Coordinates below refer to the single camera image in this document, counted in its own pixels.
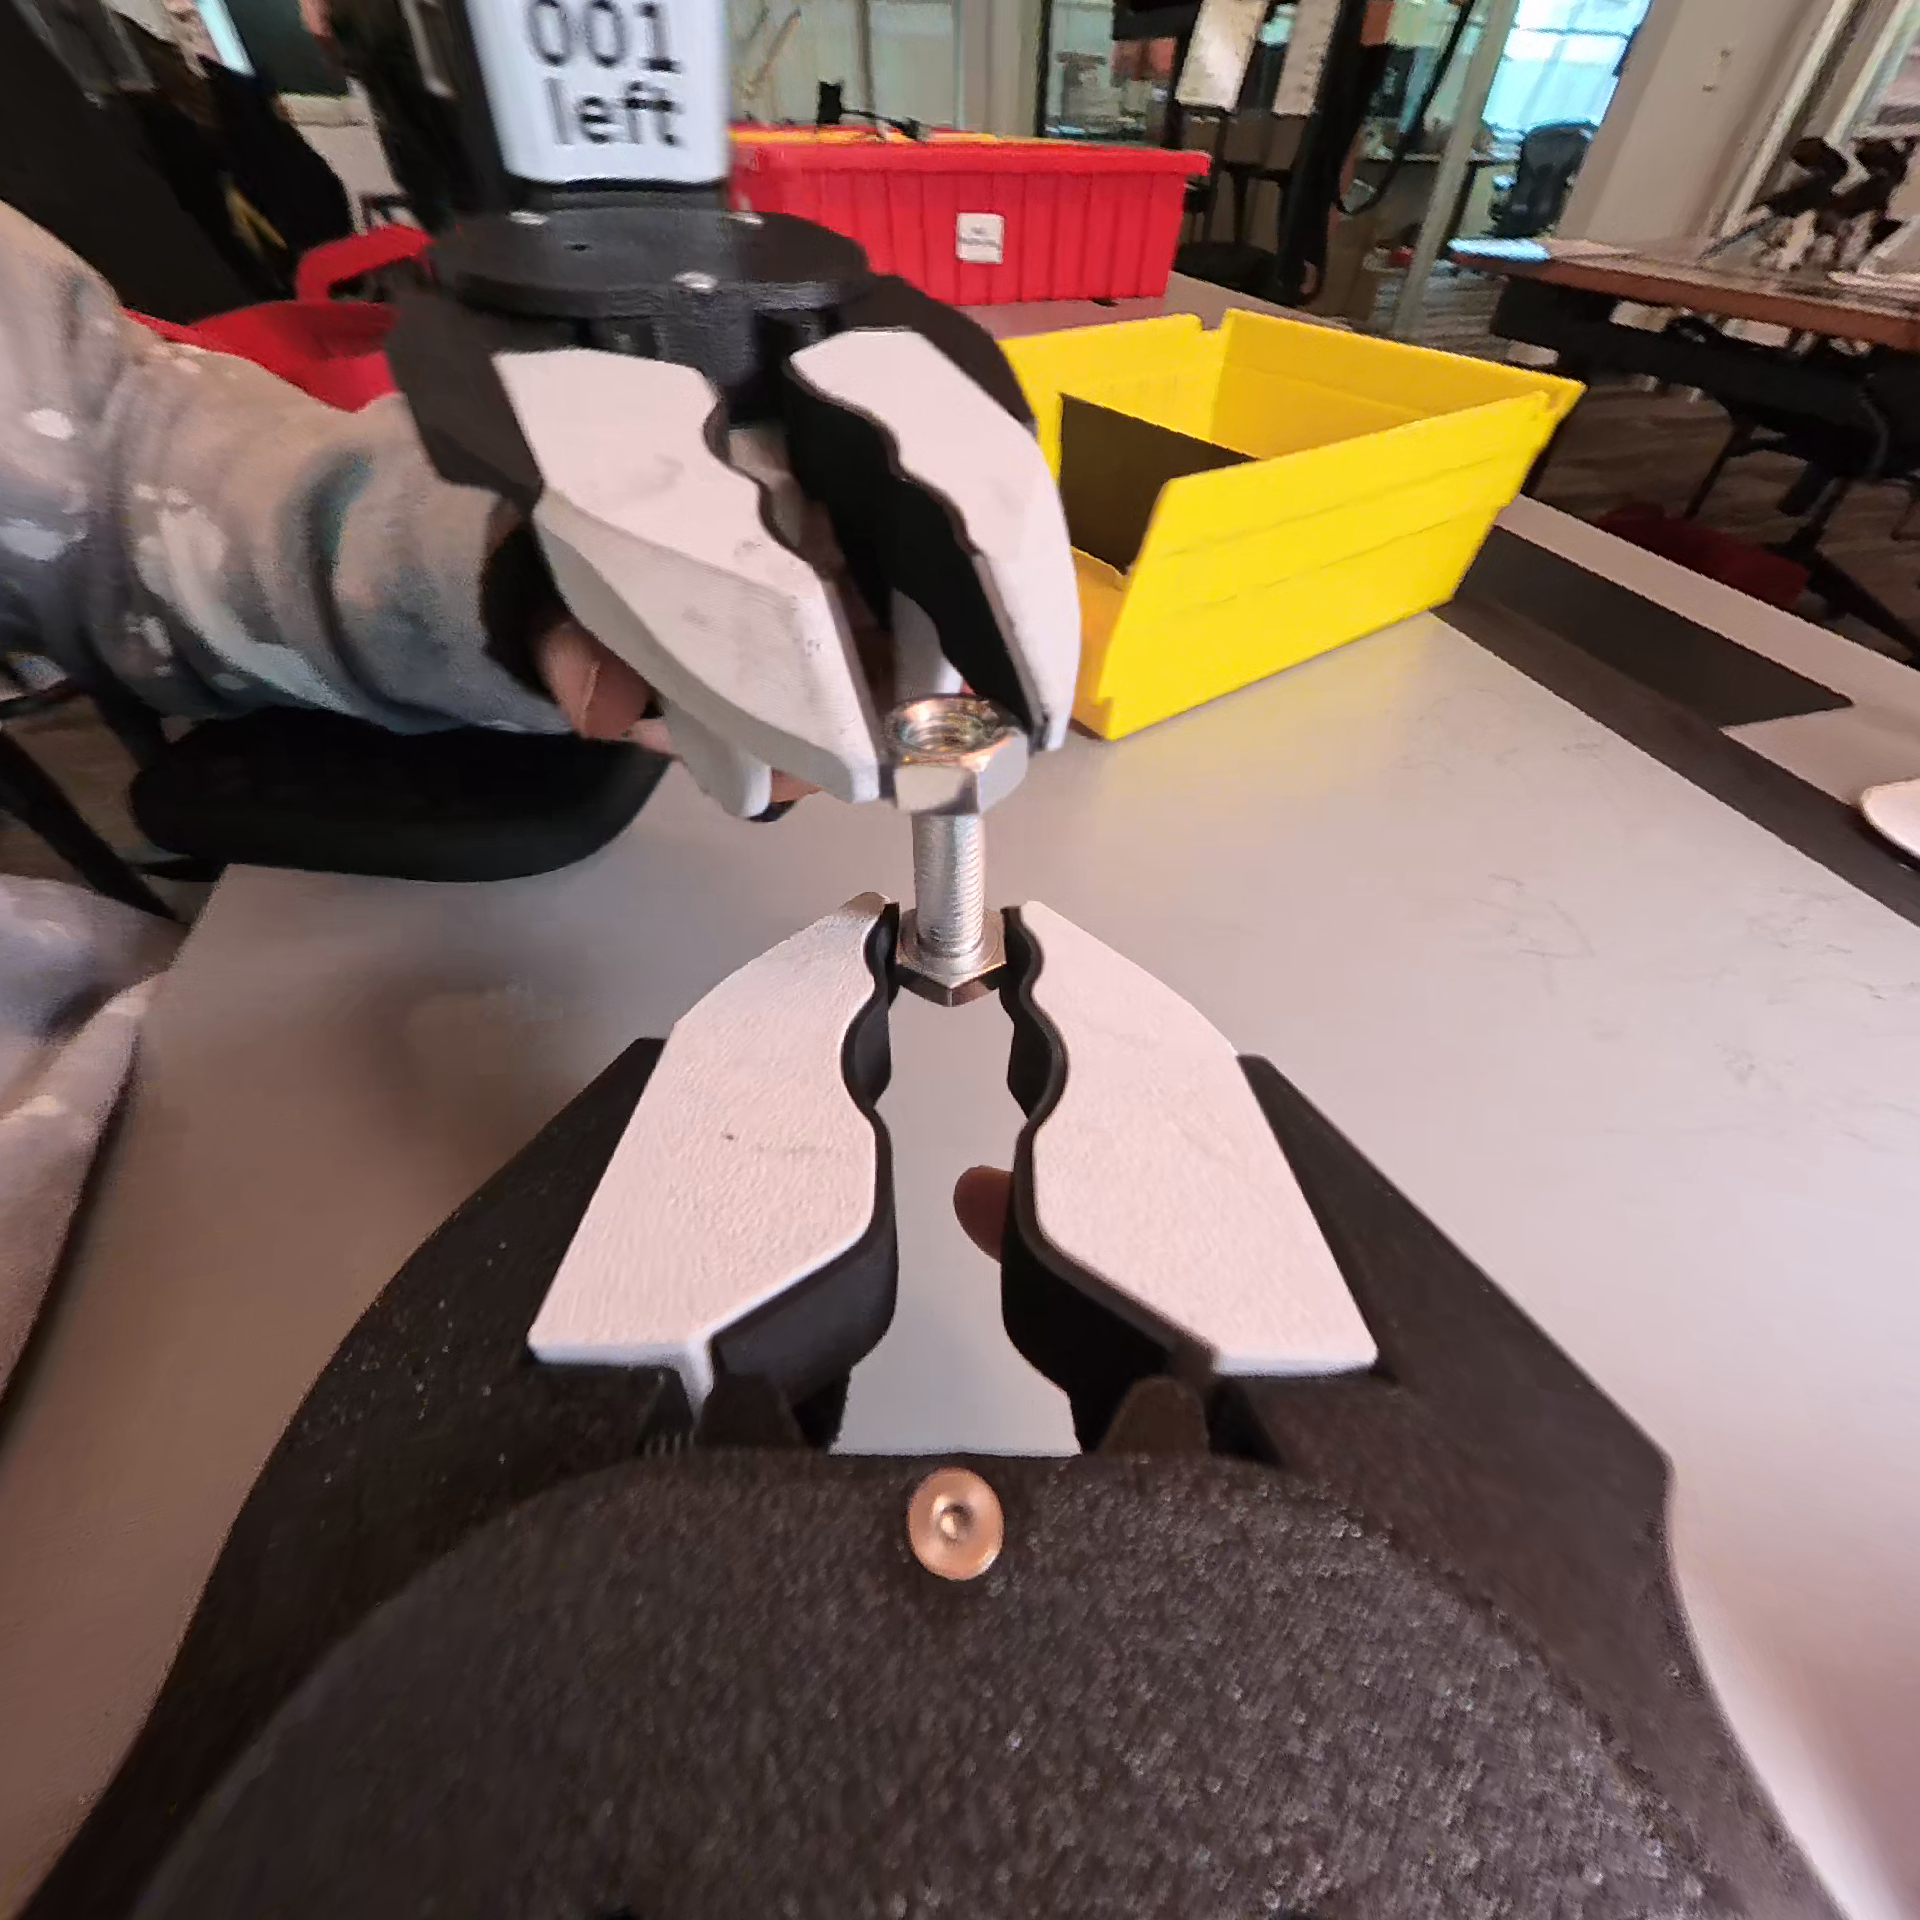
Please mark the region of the brown wooden desk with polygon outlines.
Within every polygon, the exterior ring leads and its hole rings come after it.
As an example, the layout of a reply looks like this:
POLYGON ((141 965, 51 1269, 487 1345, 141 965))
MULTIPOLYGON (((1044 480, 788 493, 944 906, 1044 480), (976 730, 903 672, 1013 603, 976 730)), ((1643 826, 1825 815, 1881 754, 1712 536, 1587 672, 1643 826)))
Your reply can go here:
POLYGON ((1492 334, 1543 349, 1577 378, 1643 377, 1691 391, 1727 416, 1683 522, 1708 507, 1727 467, 1751 457, 1796 462, 1780 501, 1793 519, 1767 560, 1795 566, 1823 611, 1865 624, 1916 665, 1916 624, 1837 563, 1827 531, 1865 486, 1916 503, 1916 301, 1827 280, 1688 262, 1650 250, 1455 242, 1449 262, 1500 280, 1492 334))

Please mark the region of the person's left hand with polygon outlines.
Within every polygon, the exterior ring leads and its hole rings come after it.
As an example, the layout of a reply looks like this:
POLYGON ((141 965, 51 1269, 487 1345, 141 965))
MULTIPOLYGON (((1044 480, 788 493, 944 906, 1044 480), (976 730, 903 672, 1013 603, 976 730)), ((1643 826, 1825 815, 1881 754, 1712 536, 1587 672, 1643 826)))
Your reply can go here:
POLYGON ((575 733, 681 755, 652 685, 572 614, 543 614, 530 647, 536 672, 575 733))

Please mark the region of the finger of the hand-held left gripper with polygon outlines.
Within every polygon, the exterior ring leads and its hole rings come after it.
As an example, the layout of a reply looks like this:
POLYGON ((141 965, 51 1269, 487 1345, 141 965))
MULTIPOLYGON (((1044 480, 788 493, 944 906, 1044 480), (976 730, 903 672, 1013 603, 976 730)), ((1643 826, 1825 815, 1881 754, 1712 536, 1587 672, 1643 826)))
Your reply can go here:
POLYGON ((696 367, 585 346, 498 352, 567 608, 648 682, 696 783, 756 818, 775 775, 879 801, 879 712, 848 614, 735 467, 696 367))
POLYGON ((980 328, 836 328, 740 391, 744 751, 879 751, 888 707, 969 693, 1066 742, 1081 651, 1066 507, 980 328))

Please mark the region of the silver hex nut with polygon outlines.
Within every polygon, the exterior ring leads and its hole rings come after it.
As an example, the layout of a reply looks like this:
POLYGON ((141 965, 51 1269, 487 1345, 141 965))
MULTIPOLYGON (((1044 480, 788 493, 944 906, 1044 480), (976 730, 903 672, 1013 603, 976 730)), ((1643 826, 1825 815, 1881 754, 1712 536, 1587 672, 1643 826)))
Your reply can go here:
POLYGON ((985 814, 1020 789, 1028 765, 1018 718, 969 693, 892 707, 882 744, 888 798, 914 815, 985 814))

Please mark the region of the person's left forearm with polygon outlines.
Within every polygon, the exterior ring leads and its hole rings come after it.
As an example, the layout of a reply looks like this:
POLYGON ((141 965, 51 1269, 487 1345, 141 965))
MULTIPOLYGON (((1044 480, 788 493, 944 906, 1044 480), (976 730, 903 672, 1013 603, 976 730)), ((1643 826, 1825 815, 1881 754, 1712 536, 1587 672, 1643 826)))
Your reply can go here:
POLYGON ((175 718, 333 712, 556 736, 552 592, 493 493, 436 474, 397 398, 345 413, 135 321, 3 213, 3 640, 175 718))

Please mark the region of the black plastic bin divider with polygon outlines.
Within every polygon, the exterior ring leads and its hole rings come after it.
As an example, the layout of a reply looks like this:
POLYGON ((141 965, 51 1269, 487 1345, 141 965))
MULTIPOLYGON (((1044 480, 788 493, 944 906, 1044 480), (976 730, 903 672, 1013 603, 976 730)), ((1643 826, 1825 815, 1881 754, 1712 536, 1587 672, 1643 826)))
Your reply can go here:
POLYGON ((1073 547, 1116 574, 1138 560, 1170 481, 1248 462, 1211 439, 1063 395, 1058 480, 1073 547))

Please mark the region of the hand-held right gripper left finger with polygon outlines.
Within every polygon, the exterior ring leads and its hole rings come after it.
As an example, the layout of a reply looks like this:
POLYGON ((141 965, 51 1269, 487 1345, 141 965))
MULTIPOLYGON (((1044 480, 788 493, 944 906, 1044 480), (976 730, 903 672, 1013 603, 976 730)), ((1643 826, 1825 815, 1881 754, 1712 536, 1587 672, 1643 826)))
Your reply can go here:
POLYGON ((528 1329, 543 1365, 656 1369, 692 1415, 759 1378, 828 1449, 896 1313, 898 906, 852 895, 665 1034, 528 1329))

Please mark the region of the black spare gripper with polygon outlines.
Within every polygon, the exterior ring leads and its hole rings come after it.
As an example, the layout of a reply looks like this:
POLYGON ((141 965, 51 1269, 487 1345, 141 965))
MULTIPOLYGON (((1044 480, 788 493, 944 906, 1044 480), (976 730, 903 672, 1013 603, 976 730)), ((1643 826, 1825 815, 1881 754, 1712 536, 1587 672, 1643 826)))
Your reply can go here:
POLYGON ((1869 135, 1851 150, 1803 135, 1785 175, 1751 208, 1757 262, 1767 273, 1865 272, 1903 231, 1892 201, 1904 186, 1916 129, 1869 135))

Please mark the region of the silver hex bolt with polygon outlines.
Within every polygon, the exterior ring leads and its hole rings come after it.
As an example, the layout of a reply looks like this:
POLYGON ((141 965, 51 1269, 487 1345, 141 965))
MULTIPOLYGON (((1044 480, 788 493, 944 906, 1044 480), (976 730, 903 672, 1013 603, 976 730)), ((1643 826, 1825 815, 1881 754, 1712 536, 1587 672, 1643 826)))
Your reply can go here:
POLYGON ((901 913, 896 979, 941 1006, 996 989, 1005 968, 1001 912, 988 904, 985 822, 973 811, 911 821, 914 903, 901 913))

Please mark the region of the red plastic basket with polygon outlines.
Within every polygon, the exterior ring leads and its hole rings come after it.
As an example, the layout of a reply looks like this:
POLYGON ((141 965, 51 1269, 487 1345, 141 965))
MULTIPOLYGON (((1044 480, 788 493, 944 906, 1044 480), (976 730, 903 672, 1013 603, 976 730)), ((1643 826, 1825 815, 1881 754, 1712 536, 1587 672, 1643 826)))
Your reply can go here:
POLYGON ((295 272, 295 298, 250 304, 199 321, 129 318, 171 345, 244 359, 325 403, 360 413, 397 391, 388 361, 396 305, 339 298, 336 288, 388 266, 411 266, 429 235, 385 224, 308 248, 295 272))

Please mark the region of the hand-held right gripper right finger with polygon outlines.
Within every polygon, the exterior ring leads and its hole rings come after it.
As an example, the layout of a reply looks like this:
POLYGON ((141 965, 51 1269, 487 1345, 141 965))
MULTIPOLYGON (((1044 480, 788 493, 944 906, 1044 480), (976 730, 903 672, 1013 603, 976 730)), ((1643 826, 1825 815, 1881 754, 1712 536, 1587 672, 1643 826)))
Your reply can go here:
POLYGON ((1250 1061, 1173 987, 1042 903, 1010 910, 1021 1111, 1001 1322, 1097 1449, 1137 1384, 1209 1409, 1242 1381, 1365 1375, 1378 1343, 1250 1061))

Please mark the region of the red ribbed storage bin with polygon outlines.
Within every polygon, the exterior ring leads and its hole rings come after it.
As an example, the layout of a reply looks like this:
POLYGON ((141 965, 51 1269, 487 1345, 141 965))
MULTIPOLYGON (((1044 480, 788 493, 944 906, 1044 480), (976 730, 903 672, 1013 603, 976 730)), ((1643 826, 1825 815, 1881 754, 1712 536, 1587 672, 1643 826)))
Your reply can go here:
POLYGON ((735 128, 735 198, 954 305, 1157 298, 1200 150, 962 129, 735 128))

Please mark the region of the person's patterned sweatshirt torso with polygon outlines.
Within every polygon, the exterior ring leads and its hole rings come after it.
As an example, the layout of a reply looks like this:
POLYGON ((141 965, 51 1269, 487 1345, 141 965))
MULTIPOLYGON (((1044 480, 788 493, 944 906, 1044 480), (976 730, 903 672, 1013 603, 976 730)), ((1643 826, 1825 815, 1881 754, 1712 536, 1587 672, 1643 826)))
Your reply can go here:
POLYGON ((176 923, 3 877, 3 1381, 33 1341, 137 1061, 176 923))

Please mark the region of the yellow plastic bin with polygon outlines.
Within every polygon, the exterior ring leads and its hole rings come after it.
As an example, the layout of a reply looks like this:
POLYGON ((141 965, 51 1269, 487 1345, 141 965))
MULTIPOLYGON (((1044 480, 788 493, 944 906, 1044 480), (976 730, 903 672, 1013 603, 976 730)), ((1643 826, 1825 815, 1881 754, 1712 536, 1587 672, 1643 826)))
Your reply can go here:
POLYGON ((1123 737, 1445 606, 1568 377, 1232 309, 1001 342, 1061 486, 1063 395, 1250 454, 1170 481, 1127 574, 1073 551, 1073 718, 1123 737))

